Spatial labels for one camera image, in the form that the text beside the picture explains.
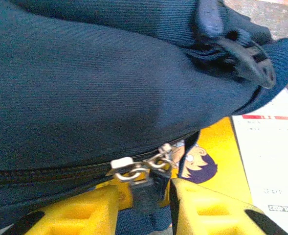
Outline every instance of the cartoon character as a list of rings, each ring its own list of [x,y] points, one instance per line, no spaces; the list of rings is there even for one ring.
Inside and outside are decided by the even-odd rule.
[[[179,160],[183,156],[185,151],[184,144],[178,143],[176,148],[173,149],[171,157],[176,166],[178,166]],[[195,145],[188,152],[181,177],[196,184],[200,184],[210,180],[218,171],[218,165],[210,157],[207,151]]]

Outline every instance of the white paper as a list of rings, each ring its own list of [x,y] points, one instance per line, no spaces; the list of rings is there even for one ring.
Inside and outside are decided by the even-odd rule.
[[[254,205],[288,233],[288,91],[232,118]]]

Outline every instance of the black plastic buckle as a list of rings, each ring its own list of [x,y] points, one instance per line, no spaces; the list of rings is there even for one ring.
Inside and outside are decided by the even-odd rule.
[[[218,37],[213,41],[213,44],[222,47],[228,54],[228,58],[235,62],[238,77],[267,89],[274,87],[276,75],[272,62],[257,43],[252,42],[253,46],[243,47],[233,40]]]

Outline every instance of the blue fabric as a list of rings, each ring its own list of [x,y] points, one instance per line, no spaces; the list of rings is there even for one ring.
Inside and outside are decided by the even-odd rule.
[[[171,224],[170,206],[158,209],[150,215],[133,209],[119,211],[116,235],[147,235],[153,231],[166,230]]]
[[[133,156],[250,112],[288,82],[288,41],[264,45],[277,72],[271,91],[196,67],[178,47],[192,44],[193,1],[15,2],[0,0],[0,170]],[[271,42],[264,27],[227,17]],[[103,180],[0,185],[0,228]]]

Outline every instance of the dark hair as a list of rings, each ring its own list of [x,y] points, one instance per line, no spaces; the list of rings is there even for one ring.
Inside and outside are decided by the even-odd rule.
[[[187,168],[190,178],[181,178],[196,184],[200,184],[215,176],[218,171],[218,165],[214,162],[209,154],[202,156],[202,159],[208,163],[208,165],[199,166],[201,170],[191,170]]]

